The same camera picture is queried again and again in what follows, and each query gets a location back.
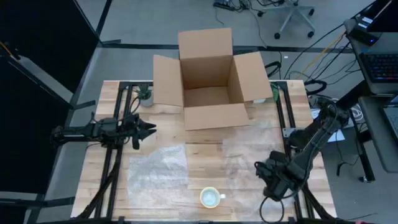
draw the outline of concrete floor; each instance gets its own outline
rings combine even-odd
[[[106,0],[79,0],[83,12],[93,27],[98,25]],[[259,19],[261,34],[267,45],[284,47],[307,47],[324,33],[341,24],[368,5],[370,0],[303,0],[301,4],[314,5],[315,13],[311,21],[317,27],[315,36],[307,38],[309,28],[303,21],[293,17],[286,27],[280,40],[274,40],[274,33],[283,22],[286,14],[267,13]],[[108,18],[101,34],[101,40],[121,39],[127,44],[176,44],[179,30],[208,29],[222,27],[215,19],[212,0],[113,0]],[[249,11],[242,13],[218,9],[218,18],[225,27],[233,28],[234,45],[262,45],[258,36],[257,24]],[[326,47],[338,35],[338,30],[319,42],[316,47]],[[178,57],[177,50],[132,50],[132,49],[96,49],[91,60],[90,69],[85,80],[79,102],[97,100],[104,80],[150,80],[152,79],[152,56],[160,54]],[[282,76],[288,66],[299,53],[282,52]],[[264,63],[279,60],[277,52],[261,52]],[[318,54],[305,53],[292,67],[302,71]],[[326,77],[349,61],[354,60],[353,54],[342,54],[321,77]],[[333,82],[343,73],[327,79]],[[363,79],[361,72],[346,77],[343,81],[327,88],[322,94],[340,98]],[[85,124],[90,119],[95,106],[77,111],[71,125]],[[344,130],[345,141],[340,143],[345,160],[354,161],[355,136],[352,129]],[[76,194],[81,167],[85,156],[85,144],[68,143],[61,153],[50,184],[47,199],[71,197]],[[360,183],[357,178],[363,175],[360,162],[354,167],[344,167],[341,176],[336,176],[336,167],[340,161],[335,144],[324,148],[324,161],[337,214],[348,219],[377,212],[377,215],[363,220],[375,223],[392,223],[395,220],[394,209],[398,207],[398,193],[394,191],[398,184],[398,175],[387,174],[380,164],[372,142],[366,144],[376,181],[371,184]],[[40,213],[40,222],[66,220],[72,206],[47,208]]]

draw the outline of wooden table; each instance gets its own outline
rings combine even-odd
[[[113,116],[119,82],[103,83],[96,110],[97,120]],[[312,122],[312,117],[303,82],[289,80],[287,85],[296,126],[306,127]],[[285,123],[289,125],[283,98],[282,102]],[[123,108],[124,101],[121,104],[120,116],[123,114]],[[255,176],[253,164],[255,161],[267,159],[270,150],[283,152],[284,149],[277,108],[273,100],[267,99],[261,104],[247,104],[246,109],[252,123],[250,126],[185,131],[181,107],[167,105],[139,107],[137,112],[140,117],[144,121],[156,124],[157,132],[142,141],[141,149],[138,151],[132,148],[131,142],[125,145],[113,220],[124,216],[126,220],[141,221],[259,221],[258,205],[263,199],[262,190],[265,183]],[[237,137],[251,132],[253,134],[249,134],[250,142],[236,141]],[[189,171],[188,185],[181,189],[143,190],[129,198],[127,178],[130,159],[147,156],[161,147],[178,144],[185,145]],[[99,189],[105,152],[106,149],[100,146],[93,146],[87,150],[72,217],[83,211]],[[229,169],[231,165],[236,169],[236,173],[231,173]],[[327,212],[335,216],[335,207],[321,154],[314,160],[313,165],[308,180],[309,187]],[[213,209],[205,208],[199,200],[201,190],[208,186],[215,187],[221,194],[226,195],[226,198]],[[300,198],[303,214],[307,214],[302,195]],[[109,189],[104,196],[102,217],[105,216],[108,200]],[[266,220],[278,220],[281,213],[279,207],[279,203],[276,202],[273,205],[266,205],[264,209]],[[295,217],[292,203],[285,205],[284,220],[288,217]]]

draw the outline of bubble wrap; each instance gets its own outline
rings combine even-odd
[[[254,162],[264,161],[269,157],[271,151],[284,151],[282,136],[279,128],[268,128],[268,123],[259,123],[254,126],[239,128],[236,134],[223,141],[222,149],[224,156],[227,186],[231,189],[234,203],[231,206],[236,212],[236,218],[240,221],[252,221],[253,217],[259,216],[259,207],[264,199],[262,189],[265,182],[256,176]],[[242,189],[249,193],[242,194]],[[293,198],[282,200],[285,208],[293,206]],[[277,214],[281,212],[280,202],[269,199],[263,206],[263,214]]]
[[[163,207],[182,200],[188,184],[184,145],[160,148],[147,157],[130,158],[127,181],[133,207]]]

